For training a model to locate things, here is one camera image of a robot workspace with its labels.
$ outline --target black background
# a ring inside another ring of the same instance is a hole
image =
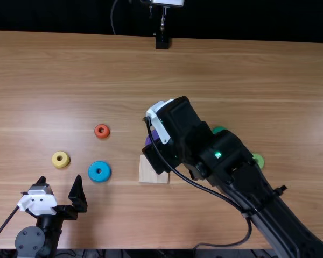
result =
[[[0,0],[0,30],[112,34],[113,0]],[[117,34],[151,36],[160,23],[139,0],[118,0]],[[185,0],[168,10],[172,37],[323,42],[323,2]]]

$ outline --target red ring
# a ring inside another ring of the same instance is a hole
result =
[[[108,126],[101,124],[95,127],[95,135],[98,138],[106,138],[109,136],[109,134],[110,134],[110,129]]]

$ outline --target light wood block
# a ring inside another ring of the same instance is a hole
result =
[[[145,155],[140,155],[139,182],[167,184],[168,173],[161,173],[158,175],[152,168]]]

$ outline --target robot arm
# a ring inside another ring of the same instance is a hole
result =
[[[76,220],[79,212],[87,211],[81,176],[74,181],[68,199],[72,205],[57,205],[46,178],[41,177],[18,202],[21,211],[37,219],[36,226],[26,227],[16,237],[17,257],[53,258],[58,247],[64,220]]]
[[[161,105],[155,114],[148,112],[146,116],[148,123],[156,124],[157,132],[163,135],[155,144],[164,159],[173,168],[183,163],[193,180],[207,180],[239,205],[243,216],[254,223],[278,257],[323,257],[323,242],[281,200],[280,195],[287,187],[273,190],[236,135],[227,130],[213,134],[185,96]],[[170,172],[153,144],[142,152],[157,174]]]

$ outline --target black cable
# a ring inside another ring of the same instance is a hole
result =
[[[160,250],[160,249],[156,249],[156,251],[157,251],[159,254],[161,254],[163,257],[166,257],[166,254],[165,254],[162,250]]]
[[[0,252],[1,258],[16,258],[18,252],[16,249],[2,249]]]
[[[105,256],[106,256],[106,251],[107,251],[107,250],[106,250],[106,249],[99,249],[99,250],[98,250],[98,249],[96,249],[96,251],[97,251],[97,253],[98,253],[98,257],[99,257],[99,258],[105,258]]]
[[[184,176],[183,174],[181,174],[178,170],[176,170],[175,168],[173,168],[167,161],[166,159],[164,159],[163,155],[160,153],[158,147],[157,147],[157,144],[152,136],[152,132],[151,132],[151,119],[149,117],[146,117],[146,124],[147,124],[147,132],[148,132],[148,135],[149,135],[149,138],[152,142],[152,145],[157,153],[157,155],[159,156],[159,158],[161,159],[161,161],[163,161],[163,163],[171,170],[173,171],[177,176],[179,176],[180,178],[182,178],[184,181],[186,181],[187,183],[195,186],[196,188],[199,188],[209,194],[212,194],[216,197],[219,197],[220,199],[223,199],[224,201],[226,201],[227,203],[229,203],[230,205],[232,205],[234,208],[236,208],[237,210],[239,210],[240,213],[243,212],[243,209],[238,205],[236,204],[235,202],[233,202],[231,199],[229,199],[228,197],[216,192],[216,191],[213,191],[207,187],[204,187],[203,185],[200,185],[200,184],[197,184],[195,183],[194,181],[190,180],[188,177]],[[252,231],[252,227],[251,227],[251,221],[248,219],[248,218],[245,218],[246,221],[247,221],[247,224],[248,224],[248,231],[245,235],[245,237],[238,241],[238,242],[235,242],[235,243],[228,243],[228,244],[225,244],[225,245],[216,245],[216,244],[211,244],[211,243],[199,243],[197,244],[196,246],[193,247],[193,249],[196,249],[198,248],[199,246],[211,246],[211,247],[235,247],[235,246],[239,246],[243,243],[245,243],[246,241],[248,241],[248,239],[250,238],[251,236],[251,231]]]
[[[264,252],[269,258],[272,258],[272,256],[264,249],[262,249],[262,252]]]
[[[254,252],[254,250],[250,249],[250,251],[252,252],[252,254],[253,254],[254,257],[258,258],[257,257],[257,254]]]
[[[62,253],[58,253],[57,255],[55,255],[55,257],[56,257],[56,256],[59,256],[59,255],[61,255],[61,254],[68,254],[68,255],[70,255],[70,256],[72,256],[72,257],[76,257],[76,252],[75,252],[75,251],[73,251],[72,249],[68,249],[68,251],[72,251],[72,252],[73,252],[73,254],[70,254],[70,253],[67,253],[67,252],[62,252]]]
[[[0,233],[1,231],[5,228],[5,226],[8,224],[8,222],[11,220],[11,218],[13,217],[14,214],[16,214],[16,212],[18,211],[19,207],[15,207],[15,209],[11,212],[11,214],[7,217],[7,219],[5,220],[5,222],[2,224],[2,226],[0,227]]]
[[[111,23],[111,29],[113,30],[114,35],[116,35],[116,32],[115,32],[115,27],[114,27],[113,16],[114,16],[114,9],[115,9],[117,2],[118,2],[118,0],[114,0],[113,5],[111,6],[111,10],[110,10],[110,23]]]

